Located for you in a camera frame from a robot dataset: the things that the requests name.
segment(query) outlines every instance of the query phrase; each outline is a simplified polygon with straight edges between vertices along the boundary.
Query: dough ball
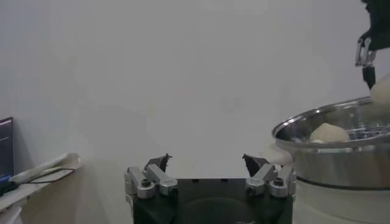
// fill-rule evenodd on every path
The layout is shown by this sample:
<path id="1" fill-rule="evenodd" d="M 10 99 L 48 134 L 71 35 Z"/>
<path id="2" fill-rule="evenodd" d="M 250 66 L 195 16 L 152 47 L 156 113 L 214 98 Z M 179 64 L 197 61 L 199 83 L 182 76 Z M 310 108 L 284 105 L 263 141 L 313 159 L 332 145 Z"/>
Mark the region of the dough ball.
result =
<path id="1" fill-rule="evenodd" d="M 372 87 L 371 101 L 376 105 L 390 107 L 390 74 L 382 77 Z"/>
<path id="2" fill-rule="evenodd" d="M 310 135 L 311 142 L 343 142 L 350 140 L 347 131 L 343 128 L 323 123 Z"/>

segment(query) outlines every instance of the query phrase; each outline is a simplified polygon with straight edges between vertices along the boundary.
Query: metal pot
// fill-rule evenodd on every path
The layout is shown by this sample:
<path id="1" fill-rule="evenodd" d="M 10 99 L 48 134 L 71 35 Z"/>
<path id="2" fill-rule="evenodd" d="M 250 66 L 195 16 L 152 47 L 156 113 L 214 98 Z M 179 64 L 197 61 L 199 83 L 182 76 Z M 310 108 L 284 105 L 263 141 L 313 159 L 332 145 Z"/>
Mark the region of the metal pot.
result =
<path id="1" fill-rule="evenodd" d="M 311 143 L 310 134 L 327 122 L 346 129 L 350 141 Z M 272 132 L 293 155 L 301 181 L 351 190 L 390 189 L 390 110 L 369 97 L 327 105 L 292 117 Z"/>

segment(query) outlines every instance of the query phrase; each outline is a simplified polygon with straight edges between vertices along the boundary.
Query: black cable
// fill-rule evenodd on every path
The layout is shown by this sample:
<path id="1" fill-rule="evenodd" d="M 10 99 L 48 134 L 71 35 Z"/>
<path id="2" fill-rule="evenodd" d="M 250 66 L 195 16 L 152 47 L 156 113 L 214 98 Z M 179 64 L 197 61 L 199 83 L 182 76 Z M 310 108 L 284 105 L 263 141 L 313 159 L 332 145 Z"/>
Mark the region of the black cable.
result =
<path id="1" fill-rule="evenodd" d="M 62 177 L 60 177 L 60 178 L 58 178 L 58 179 L 55 179 L 55 180 L 51 180 L 51 181 L 36 181 L 36 182 L 33 182 L 34 180 L 37 180 L 37 179 L 39 179 L 39 178 L 48 176 L 48 175 L 53 174 L 53 173 L 57 173 L 58 171 L 62 171 L 62 170 L 70 170 L 70 172 L 67 173 L 65 176 L 62 176 Z M 48 184 L 48 183 L 54 183 L 54 182 L 57 182 L 57 181 L 60 181 L 60 180 L 64 179 L 65 177 L 71 175 L 71 174 L 74 173 L 75 171 L 76 171 L 75 169 L 61 168 L 61 169 L 55 170 L 55 171 L 53 171 L 53 172 L 51 172 L 51 173 L 46 173 L 46 174 L 41 175 L 41 176 L 39 176 L 39 177 L 35 177 L 34 179 L 29 180 L 29 181 L 27 181 L 27 182 L 20 183 L 19 185 L 22 185 L 22 184 Z"/>

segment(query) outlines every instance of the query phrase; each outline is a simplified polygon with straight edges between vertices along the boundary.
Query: metal clamp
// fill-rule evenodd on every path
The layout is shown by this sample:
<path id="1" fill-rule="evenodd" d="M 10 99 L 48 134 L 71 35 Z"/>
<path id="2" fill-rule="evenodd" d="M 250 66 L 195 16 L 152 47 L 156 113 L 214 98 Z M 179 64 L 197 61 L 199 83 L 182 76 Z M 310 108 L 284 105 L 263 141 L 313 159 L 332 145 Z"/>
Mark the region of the metal clamp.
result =
<path id="1" fill-rule="evenodd" d="M 126 194 L 133 196 L 137 194 L 138 198 L 148 199 L 155 195 L 155 184 L 146 179 L 138 167 L 129 167 L 125 173 Z"/>
<path id="2" fill-rule="evenodd" d="M 284 198 L 296 193 L 297 173 L 291 166 L 283 166 L 278 177 L 269 183 L 269 193 Z"/>
<path id="3" fill-rule="evenodd" d="M 251 197 L 263 194 L 266 184 L 276 176 L 277 171 L 274 165 L 264 164 L 253 177 L 245 180 L 246 194 Z"/>
<path id="4" fill-rule="evenodd" d="M 155 164 L 146 167 L 145 175 L 159 185 L 161 194 L 169 197 L 177 196 L 177 180 L 169 177 Z"/>
<path id="5" fill-rule="evenodd" d="M 371 38 L 365 40 L 360 38 L 358 40 L 358 47 L 356 49 L 355 65 L 368 67 L 372 66 L 377 55 L 376 51 L 370 51 Z"/>

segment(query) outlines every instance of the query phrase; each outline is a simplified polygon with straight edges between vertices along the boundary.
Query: monitor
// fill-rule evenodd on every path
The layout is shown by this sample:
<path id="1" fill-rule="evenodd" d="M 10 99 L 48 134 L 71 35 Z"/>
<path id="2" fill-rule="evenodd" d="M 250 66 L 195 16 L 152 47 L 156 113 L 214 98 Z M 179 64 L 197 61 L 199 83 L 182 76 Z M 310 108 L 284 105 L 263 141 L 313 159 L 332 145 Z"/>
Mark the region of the monitor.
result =
<path id="1" fill-rule="evenodd" d="M 0 178 L 14 175 L 13 118 L 0 121 Z"/>

